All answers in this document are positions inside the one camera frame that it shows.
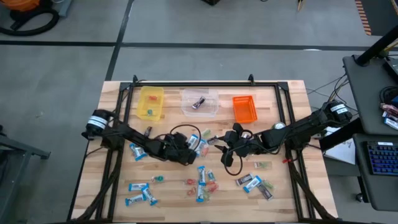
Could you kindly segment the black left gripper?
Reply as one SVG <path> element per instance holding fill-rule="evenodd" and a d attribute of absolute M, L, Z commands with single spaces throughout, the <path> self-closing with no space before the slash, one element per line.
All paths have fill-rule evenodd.
<path fill-rule="evenodd" d="M 190 149 L 187 137 L 176 132 L 175 134 L 166 134 L 163 142 L 165 143 L 163 156 L 165 159 L 178 162 L 184 166 L 193 164 L 196 159 L 196 152 Z"/>

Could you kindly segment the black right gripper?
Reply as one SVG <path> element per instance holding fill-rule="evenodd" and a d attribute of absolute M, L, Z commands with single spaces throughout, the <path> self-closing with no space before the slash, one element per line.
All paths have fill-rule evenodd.
<path fill-rule="evenodd" d="M 221 162 L 226 167 L 232 166 L 234 153 L 239 157 L 263 153 L 259 138 L 254 137 L 250 130 L 244 129 L 239 123 L 234 123 L 233 130 L 227 131 L 220 140 L 227 146 L 215 145 L 215 147 L 222 151 Z"/>

